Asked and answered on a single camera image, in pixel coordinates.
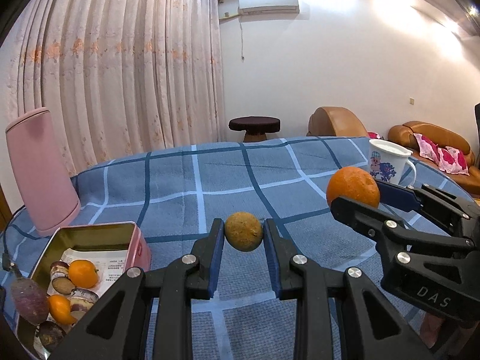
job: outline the orange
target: orange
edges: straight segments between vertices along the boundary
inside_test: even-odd
[[[336,171],[327,186],[327,204],[339,196],[345,196],[378,208],[380,191],[374,178],[363,169],[347,166]]]
[[[87,259],[76,259],[68,268],[68,277],[80,288],[92,288],[98,282],[98,269]]]
[[[70,301],[62,295],[51,295],[49,297],[49,309],[54,320],[61,325],[71,325],[77,322],[70,315]]]

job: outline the pink cylinder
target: pink cylinder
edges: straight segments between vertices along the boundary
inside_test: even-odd
[[[50,111],[38,108],[10,123],[5,134],[11,168],[28,214],[44,237],[67,226],[80,211],[55,140]]]

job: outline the blue gripper pad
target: blue gripper pad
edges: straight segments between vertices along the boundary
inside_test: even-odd
[[[217,289],[218,274],[220,273],[220,263],[222,262],[223,243],[225,241],[223,221],[220,221],[220,223],[217,226],[219,227],[217,232],[217,239],[215,240],[215,247],[213,250],[212,262],[210,263],[210,271],[209,271],[210,280],[208,281],[208,287],[207,287],[207,291],[210,298],[213,298],[213,294]]]
[[[267,258],[268,272],[270,273],[270,283],[272,290],[275,292],[277,298],[280,296],[280,265],[278,263],[277,253],[272,239],[272,233],[268,226],[268,221],[263,223],[263,247],[265,248],[265,256]]]
[[[420,209],[420,201],[413,190],[395,184],[377,181],[380,190],[380,202],[399,210],[410,212]]]

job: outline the cup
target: cup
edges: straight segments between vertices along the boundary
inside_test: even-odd
[[[413,181],[417,179],[417,169],[409,160],[412,150],[405,149],[388,140],[370,139],[368,154],[368,171],[374,179],[387,181],[392,184],[400,182],[405,165],[413,170]]]

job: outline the leather armchair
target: leather armchair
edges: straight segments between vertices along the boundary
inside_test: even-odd
[[[307,137],[368,137],[363,123],[344,107],[320,107],[310,117]]]
[[[444,173],[461,186],[471,195],[480,195],[480,170],[474,166],[475,155],[469,143],[460,135],[434,124],[412,121],[401,126],[393,126],[388,131],[388,140],[407,147],[413,151],[412,156],[423,161],[427,165],[437,168],[438,166],[427,158],[420,157],[420,150],[413,134],[423,134],[439,147],[451,146],[459,149],[465,156],[466,164],[469,167],[470,175],[451,175]]]

